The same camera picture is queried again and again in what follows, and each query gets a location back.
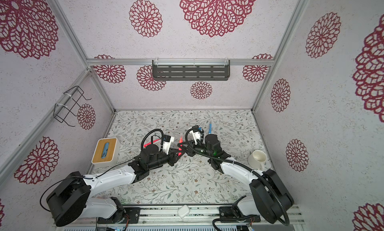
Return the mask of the pink highlighter pen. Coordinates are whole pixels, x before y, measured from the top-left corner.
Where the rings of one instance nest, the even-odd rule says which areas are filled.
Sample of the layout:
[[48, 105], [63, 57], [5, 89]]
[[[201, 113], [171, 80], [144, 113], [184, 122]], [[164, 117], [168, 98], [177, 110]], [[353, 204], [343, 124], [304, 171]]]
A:
[[147, 146], [151, 145], [151, 144], [157, 144], [159, 143], [161, 140], [160, 139], [157, 139], [157, 140], [154, 140], [153, 142], [149, 142], [147, 144], [144, 144], [143, 147], [146, 148]]

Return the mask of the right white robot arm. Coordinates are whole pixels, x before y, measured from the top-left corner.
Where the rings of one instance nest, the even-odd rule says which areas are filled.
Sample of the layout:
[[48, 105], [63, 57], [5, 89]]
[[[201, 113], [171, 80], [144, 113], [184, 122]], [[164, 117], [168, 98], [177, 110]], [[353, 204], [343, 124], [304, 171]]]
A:
[[245, 207], [256, 209], [251, 215], [259, 215], [267, 222], [277, 221], [288, 226], [291, 224], [288, 210], [293, 206], [294, 199], [278, 174], [272, 169], [260, 171], [252, 169], [225, 152], [217, 135], [209, 134], [205, 143], [196, 140], [185, 140], [187, 151], [208, 158], [211, 167], [222, 174], [229, 175], [249, 186], [251, 200]]

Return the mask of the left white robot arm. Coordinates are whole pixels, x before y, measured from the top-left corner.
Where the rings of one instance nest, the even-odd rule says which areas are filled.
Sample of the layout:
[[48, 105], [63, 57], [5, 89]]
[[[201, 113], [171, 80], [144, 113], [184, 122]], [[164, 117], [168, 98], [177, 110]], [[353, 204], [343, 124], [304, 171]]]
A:
[[96, 195], [117, 186], [137, 183], [146, 178], [151, 170], [165, 164], [173, 166], [183, 154], [179, 149], [171, 148], [165, 153], [159, 151], [156, 145], [148, 145], [118, 169], [101, 175], [70, 173], [46, 199], [55, 225], [64, 227], [84, 218], [96, 218], [106, 224], [122, 221], [127, 213], [119, 199], [101, 199]]

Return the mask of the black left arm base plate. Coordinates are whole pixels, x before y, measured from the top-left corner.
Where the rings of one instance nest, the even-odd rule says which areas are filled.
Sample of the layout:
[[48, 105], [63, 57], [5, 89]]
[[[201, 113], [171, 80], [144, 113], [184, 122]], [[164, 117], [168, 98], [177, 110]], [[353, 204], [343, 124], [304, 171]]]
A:
[[118, 210], [108, 219], [98, 218], [97, 224], [137, 224], [139, 222], [141, 208], [125, 208], [125, 211]]

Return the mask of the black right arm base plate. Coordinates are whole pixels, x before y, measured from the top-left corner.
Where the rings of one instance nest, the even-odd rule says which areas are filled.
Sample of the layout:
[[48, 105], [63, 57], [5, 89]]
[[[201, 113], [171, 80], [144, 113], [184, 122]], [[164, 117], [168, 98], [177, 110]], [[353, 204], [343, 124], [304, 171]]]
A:
[[233, 206], [219, 207], [219, 215], [220, 222], [222, 223], [259, 223], [261, 221], [261, 217], [259, 215], [252, 215], [252, 217], [246, 218], [246, 215], [243, 215], [238, 208], [235, 208]]

